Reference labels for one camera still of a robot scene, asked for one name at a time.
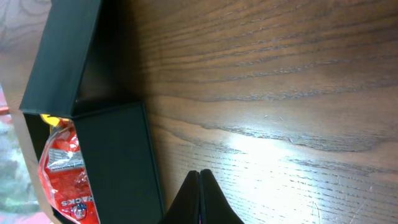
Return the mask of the yellow snack packet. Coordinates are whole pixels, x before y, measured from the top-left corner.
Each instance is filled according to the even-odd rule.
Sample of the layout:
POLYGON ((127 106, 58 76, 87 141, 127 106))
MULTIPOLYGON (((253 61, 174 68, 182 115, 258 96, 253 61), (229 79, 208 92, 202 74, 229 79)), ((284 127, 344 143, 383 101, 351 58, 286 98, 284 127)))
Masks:
POLYGON ((63 126, 70 122, 70 120, 67 118, 59 118, 56 116, 51 116, 49 114, 40 114, 40 117, 45 123, 53 127, 63 126))

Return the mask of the red snack packet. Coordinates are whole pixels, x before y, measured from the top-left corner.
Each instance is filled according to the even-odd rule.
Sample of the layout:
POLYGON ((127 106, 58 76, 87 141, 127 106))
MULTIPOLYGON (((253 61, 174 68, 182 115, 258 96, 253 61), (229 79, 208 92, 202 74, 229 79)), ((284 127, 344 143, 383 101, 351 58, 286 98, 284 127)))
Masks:
POLYGON ((38 175, 49 204, 77 224, 99 224, 98 212, 73 123, 61 119, 40 157, 38 175))

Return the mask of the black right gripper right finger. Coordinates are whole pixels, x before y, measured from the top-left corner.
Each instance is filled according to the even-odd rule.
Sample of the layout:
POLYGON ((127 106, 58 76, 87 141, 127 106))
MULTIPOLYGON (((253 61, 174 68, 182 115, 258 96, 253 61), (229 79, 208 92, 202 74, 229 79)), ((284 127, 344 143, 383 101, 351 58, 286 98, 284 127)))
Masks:
POLYGON ((212 171, 209 169, 204 169, 200 172, 200 223, 244 223, 229 205, 212 171))

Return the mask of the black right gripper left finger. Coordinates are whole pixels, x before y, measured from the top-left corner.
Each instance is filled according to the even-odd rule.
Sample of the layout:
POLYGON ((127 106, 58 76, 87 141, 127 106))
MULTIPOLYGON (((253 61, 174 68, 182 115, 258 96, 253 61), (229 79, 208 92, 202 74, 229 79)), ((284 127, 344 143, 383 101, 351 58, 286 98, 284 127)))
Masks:
POLYGON ((199 206, 199 173, 191 170, 184 179, 167 213, 159 221, 159 224, 199 224, 199 206))

